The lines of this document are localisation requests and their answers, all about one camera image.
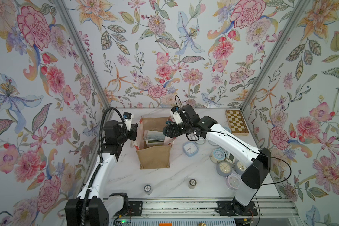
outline robotic arm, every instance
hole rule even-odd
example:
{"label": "robotic arm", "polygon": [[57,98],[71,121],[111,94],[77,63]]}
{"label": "robotic arm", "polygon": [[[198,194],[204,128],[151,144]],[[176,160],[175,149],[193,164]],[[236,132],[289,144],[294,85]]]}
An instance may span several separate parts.
{"label": "robotic arm", "polygon": [[190,105],[173,107],[171,115],[176,122],[169,123],[163,129],[165,136],[178,137],[194,133],[217,143],[247,167],[241,175],[243,183],[231,203],[234,213],[243,215],[270,171],[270,151],[266,148],[261,151],[241,141],[209,116],[200,119]]}

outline chessboard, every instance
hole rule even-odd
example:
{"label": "chessboard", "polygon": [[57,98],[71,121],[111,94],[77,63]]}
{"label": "chessboard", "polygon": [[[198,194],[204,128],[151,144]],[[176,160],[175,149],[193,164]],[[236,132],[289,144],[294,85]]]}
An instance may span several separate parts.
{"label": "chessboard", "polygon": [[249,134],[249,130],[247,129],[244,117],[240,110],[226,110],[226,118],[228,127],[230,127],[233,135]]}

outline floral wallpaper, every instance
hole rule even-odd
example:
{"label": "floral wallpaper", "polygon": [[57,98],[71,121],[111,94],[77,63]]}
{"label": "floral wallpaper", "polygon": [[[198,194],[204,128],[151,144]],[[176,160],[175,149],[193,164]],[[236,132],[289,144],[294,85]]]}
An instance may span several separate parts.
{"label": "floral wallpaper", "polygon": [[[339,0],[312,0],[245,109],[305,225],[339,226]],[[272,161],[274,181],[290,174]]]}
{"label": "floral wallpaper", "polygon": [[117,107],[239,107],[296,3],[66,1]]}
{"label": "floral wallpaper", "polygon": [[59,223],[80,186],[102,112],[82,65],[51,1],[0,0],[0,226]]}

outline marble table surface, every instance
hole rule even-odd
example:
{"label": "marble table surface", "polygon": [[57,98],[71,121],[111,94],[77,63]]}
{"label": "marble table surface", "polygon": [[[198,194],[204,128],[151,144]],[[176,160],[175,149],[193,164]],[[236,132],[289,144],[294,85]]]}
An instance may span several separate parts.
{"label": "marble table surface", "polygon": [[[141,117],[166,117],[170,115],[170,109],[119,109],[121,114],[124,111],[134,114],[132,123],[139,122]],[[222,126],[228,126],[224,108],[195,109],[195,111],[200,118],[208,115]],[[116,113],[113,114],[112,119],[120,121]],[[256,146],[251,134],[238,136],[238,138]],[[197,154],[188,157],[182,150],[185,142],[188,142],[185,135],[176,138],[171,149],[170,168],[140,169],[136,150],[127,141],[109,176],[105,195],[126,192],[129,198],[224,198],[235,196],[235,192],[226,186],[225,177],[217,174],[216,164],[209,158],[216,147],[206,142],[198,145],[199,151]],[[197,181],[194,189],[188,187],[191,178]],[[264,183],[272,182],[273,180],[268,175]],[[153,189],[151,195],[144,192],[146,184],[151,185]],[[272,184],[262,186],[256,196],[279,198],[279,193],[275,185]]]}

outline blue alarm clock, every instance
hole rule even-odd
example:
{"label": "blue alarm clock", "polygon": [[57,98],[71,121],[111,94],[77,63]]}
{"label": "blue alarm clock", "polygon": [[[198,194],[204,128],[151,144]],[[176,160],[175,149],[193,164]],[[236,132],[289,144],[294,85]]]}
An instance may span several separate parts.
{"label": "blue alarm clock", "polygon": [[183,152],[189,157],[194,156],[198,151],[199,148],[193,141],[187,142],[183,145]]}

